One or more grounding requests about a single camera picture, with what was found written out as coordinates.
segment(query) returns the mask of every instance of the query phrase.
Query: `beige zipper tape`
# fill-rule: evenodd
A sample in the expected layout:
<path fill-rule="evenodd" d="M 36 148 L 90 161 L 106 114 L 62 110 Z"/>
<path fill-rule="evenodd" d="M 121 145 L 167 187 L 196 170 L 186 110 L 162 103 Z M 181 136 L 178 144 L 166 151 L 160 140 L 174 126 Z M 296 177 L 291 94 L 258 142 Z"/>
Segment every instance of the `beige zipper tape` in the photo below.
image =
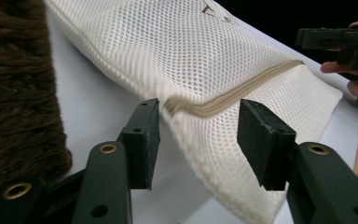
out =
<path fill-rule="evenodd" d="M 172 116 L 179 111 L 185 111 L 200 118 L 208 118 L 234 105 L 240 99 L 244 98 L 250 92 L 254 91 L 273 77 L 301 64 L 304 63 L 300 60 L 289 60 L 270 67 L 264 72 L 242 83 L 240 86 L 219 95 L 202 105 L 194 105 L 184 98 L 172 96 L 167 100 L 164 106 Z"/>

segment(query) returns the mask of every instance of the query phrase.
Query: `white table surface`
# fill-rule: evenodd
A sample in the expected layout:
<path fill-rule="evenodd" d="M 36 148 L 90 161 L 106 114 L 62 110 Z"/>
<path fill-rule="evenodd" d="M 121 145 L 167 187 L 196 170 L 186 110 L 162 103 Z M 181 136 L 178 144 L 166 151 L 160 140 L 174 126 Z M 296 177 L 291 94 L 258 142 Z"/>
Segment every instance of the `white table surface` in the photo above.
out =
<path fill-rule="evenodd" d="M 68 174 L 71 175 L 86 167 L 90 150 L 95 145 L 117 139 L 141 99 L 101 73 L 63 36 L 49 14 L 48 26 L 62 122 L 67 146 L 74 157 L 73 168 Z M 344 92 L 321 143 L 335 149 L 352 167 L 358 145 L 358 104 L 346 89 L 348 80 L 338 74 L 322 74 L 315 61 L 245 22 L 241 21 L 241 26 L 266 44 L 296 55 L 316 76 Z M 131 191 L 133 223 L 242 223 L 202 186 L 163 126 L 160 126 L 160 138 L 152 190 Z M 274 223 L 293 223 L 287 202 Z"/>

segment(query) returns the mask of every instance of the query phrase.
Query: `metal grommet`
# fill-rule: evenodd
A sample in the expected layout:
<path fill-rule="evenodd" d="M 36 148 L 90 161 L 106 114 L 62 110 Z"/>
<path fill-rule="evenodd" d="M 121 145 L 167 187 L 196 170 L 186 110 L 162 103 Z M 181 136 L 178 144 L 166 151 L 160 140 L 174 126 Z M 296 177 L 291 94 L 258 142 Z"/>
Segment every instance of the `metal grommet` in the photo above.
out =
<path fill-rule="evenodd" d="M 322 156 L 325 156 L 328 154 L 328 149 L 325 147 L 322 147 L 322 146 L 312 145 L 312 146 L 308 147 L 308 150 L 315 154 L 322 155 Z"/>
<path fill-rule="evenodd" d="M 116 145 L 103 145 L 100 147 L 100 152 L 103 154 L 110 154 L 112 152 L 115 152 L 117 150 Z"/>
<path fill-rule="evenodd" d="M 2 197 L 6 200 L 13 200 L 20 198 L 22 195 L 26 194 L 30 191 L 32 185 L 27 182 L 21 182 L 19 184 L 15 184 L 9 186 L 2 194 Z"/>

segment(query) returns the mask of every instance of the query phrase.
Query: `brown fur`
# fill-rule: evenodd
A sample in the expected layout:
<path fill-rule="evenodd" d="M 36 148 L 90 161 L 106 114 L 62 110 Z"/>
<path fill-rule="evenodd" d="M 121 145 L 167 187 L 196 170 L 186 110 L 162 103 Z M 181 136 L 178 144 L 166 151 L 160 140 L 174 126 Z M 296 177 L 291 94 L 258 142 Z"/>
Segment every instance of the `brown fur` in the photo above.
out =
<path fill-rule="evenodd" d="M 42 0 L 0 0 L 0 185 L 55 181 L 72 165 L 65 147 Z"/>

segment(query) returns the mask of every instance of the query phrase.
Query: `dark background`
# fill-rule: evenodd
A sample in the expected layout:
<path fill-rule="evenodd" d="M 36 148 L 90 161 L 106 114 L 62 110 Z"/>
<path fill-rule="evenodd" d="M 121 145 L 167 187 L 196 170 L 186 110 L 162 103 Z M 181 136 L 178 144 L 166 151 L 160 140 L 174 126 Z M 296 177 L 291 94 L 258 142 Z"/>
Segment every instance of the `dark background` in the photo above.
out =
<path fill-rule="evenodd" d="M 346 28 L 358 21 L 358 0 L 246 1 L 215 0 L 231 14 L 318 63 L 334 61 L 336 52 L 295 46 L 301 28 Z M 349 79 L 354 76 L 342 74 Z"/>

